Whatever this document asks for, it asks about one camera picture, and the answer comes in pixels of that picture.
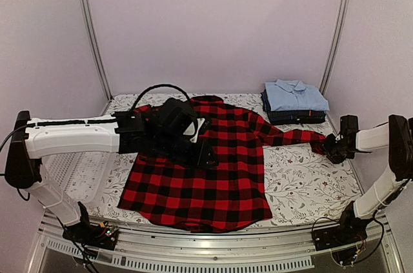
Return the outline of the red black plaid shirt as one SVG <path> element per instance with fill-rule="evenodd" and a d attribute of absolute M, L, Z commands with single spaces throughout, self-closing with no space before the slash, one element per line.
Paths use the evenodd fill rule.
<path fill-rule="evenodd" d="M 218 166 L 187 169 L 163 157 L 137 156 L 118 208 L 137 212 L 155 225 L 200 233 L 225 233 L 270 219 L 264 147 L 308 143 L 320 153 L 324 135 L 284 132 L 258 113 L 217 96 L 196 96 L 191 104 L 212 121 L 203 139 L 212 146 Z"/>

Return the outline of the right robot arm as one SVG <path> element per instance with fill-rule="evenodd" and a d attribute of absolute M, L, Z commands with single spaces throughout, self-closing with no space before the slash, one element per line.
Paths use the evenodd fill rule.
<path fill-rule="evenodd" d="M 391 204 L 412 180 L 412 119 L 391 114 L 387 121 L 369 129 L 360 129 L 358 117 L 343 116 L 338 135 L 330 134 L 321 145 L 334 164 L 357 158 L 378 157 L 375 181 L 361 197 L 342 211 L 334 239 L 348 244 L 365 231 L 376 214 Z"/>

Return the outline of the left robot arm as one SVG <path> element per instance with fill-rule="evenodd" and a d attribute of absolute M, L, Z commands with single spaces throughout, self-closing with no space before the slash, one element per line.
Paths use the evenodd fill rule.
<path fill-rule="evenodd" d="M 34 196 L 80 242 L 91 243 L 96 230 L 86 207 L 46 176 L 42 158 L 81 152 L 157 154 L 185 168 L 210 170 L 218 166 L 218 158 L 199 138 L 210 124 L 189 99 L 170 98 L 147 112 L 131 106 L 111 115 L 69 120 L 32 118 L 21 111 L 3 140 L 9 146 L 3 177 L 11 187 Z"/>

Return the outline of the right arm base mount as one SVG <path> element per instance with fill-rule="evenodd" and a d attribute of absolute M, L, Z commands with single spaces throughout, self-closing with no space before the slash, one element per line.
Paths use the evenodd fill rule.
<path fill-rule="evenodd" d="M 333 225 L 316 228 L 316 223 L 322 220 L 331 221 Z M 319 217 L 312 224 L 311 238 L 317 252 L 330 250 L 333 261 L 341 267 L 347 267 L 356 264 L 365 247 L 366 228 L 364 221 L 342 225 L 329 217 Z"/>

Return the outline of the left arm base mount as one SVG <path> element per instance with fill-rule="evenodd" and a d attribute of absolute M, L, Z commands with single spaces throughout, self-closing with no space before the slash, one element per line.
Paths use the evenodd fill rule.
<path fill-rule="evenodd" d="M 99 225 L 79 222 L 72 226 L 63 226 L 63 237 L 80 245 L 105 250 L 115 250 L 119 237 L 119 228 L 107 221 Z"/>

